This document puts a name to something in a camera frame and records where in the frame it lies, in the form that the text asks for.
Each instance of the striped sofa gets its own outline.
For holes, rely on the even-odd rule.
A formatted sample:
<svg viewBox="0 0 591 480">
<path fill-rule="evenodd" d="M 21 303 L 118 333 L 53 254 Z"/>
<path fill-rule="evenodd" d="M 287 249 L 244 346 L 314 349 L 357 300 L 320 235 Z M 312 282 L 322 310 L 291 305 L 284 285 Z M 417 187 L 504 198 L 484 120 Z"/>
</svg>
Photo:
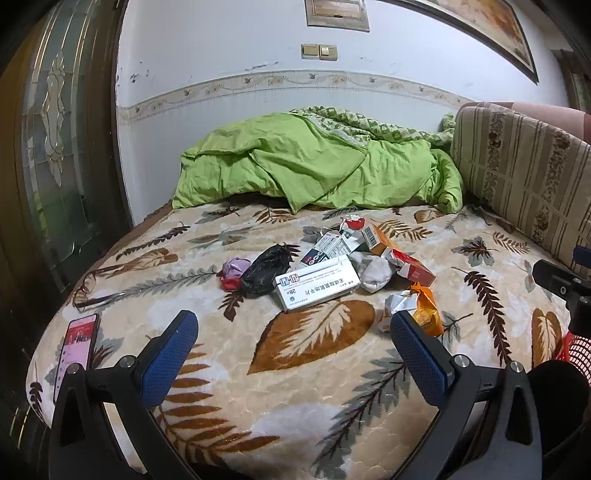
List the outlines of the striped sofa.
<svg viewBox="0 0 591 480">
<path fill-rule="evenodd" d="M 468 103 L 457 115 L 452 144 L 467 189 L 585 278 L 590 272 L 573 262 L 573 248 L 591 244 L 587 142 L 591 116 L 583 112 Z"/>
</svg>

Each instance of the barcode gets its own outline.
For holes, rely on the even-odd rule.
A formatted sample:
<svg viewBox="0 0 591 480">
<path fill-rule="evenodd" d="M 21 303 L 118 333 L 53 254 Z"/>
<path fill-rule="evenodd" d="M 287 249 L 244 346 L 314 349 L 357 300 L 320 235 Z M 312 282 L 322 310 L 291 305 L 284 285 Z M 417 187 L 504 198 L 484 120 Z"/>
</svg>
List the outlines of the barcode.
<svg viewBox="0 0 591 480">
<path fill-rule="evenodd" d="M 368 247 L 371 250 L 373 247 L 375 247 L 378 244 L 378 241 L 375 239 L 375 235 L 372 232 L 372 229 L 370 226 L 365 227 L 363 232 L 366 235 L 365 239 L 369 243 Z"/>
</svg>

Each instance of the floral wallpaper border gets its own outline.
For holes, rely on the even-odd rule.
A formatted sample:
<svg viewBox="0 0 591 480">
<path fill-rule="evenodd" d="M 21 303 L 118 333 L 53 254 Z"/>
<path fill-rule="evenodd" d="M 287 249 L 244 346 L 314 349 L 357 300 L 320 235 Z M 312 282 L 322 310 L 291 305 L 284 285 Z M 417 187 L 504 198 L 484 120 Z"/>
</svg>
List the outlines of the floral wallpaper border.
<svg viewBox="0 0 591 480">
<path fill-rule="evenodd" d="M 163 93 L 130 107 L 119 107 L 119 120 L 131 123 L 160 112 L 242 92 L 290 88 L 330 88 L 392 93 L 459 108 L 472 100 L 429 85 L 396 77 L 338 70 L 283 70 L 245 73 Z"/>
</svg>

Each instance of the red basket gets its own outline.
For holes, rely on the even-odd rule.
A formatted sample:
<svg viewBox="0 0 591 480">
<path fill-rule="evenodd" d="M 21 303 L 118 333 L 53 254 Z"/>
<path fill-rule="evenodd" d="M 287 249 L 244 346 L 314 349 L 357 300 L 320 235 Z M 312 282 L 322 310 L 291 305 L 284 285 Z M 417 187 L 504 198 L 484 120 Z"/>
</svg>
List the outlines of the red basket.
<svg viewBox="0 0 591 480">
<path fill-rule="evenodd" d="M 591 340 L 567 333 L 558 360 L 577 367 L 591 386 Z"/>
</svg>

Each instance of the framed painting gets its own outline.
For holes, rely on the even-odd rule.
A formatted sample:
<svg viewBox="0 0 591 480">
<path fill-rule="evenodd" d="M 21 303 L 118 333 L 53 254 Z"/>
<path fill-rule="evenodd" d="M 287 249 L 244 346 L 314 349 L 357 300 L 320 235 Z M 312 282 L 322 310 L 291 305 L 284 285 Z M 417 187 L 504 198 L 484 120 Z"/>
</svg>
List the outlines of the framed painting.
<svg viewBox="0 0 591 480">
<path fill-rule="evenodd" d="M 538 83 L 534 58 L 513 7 L 505 0 L 383 0 L 418 10 L 473 35 Z"/>
</svg>

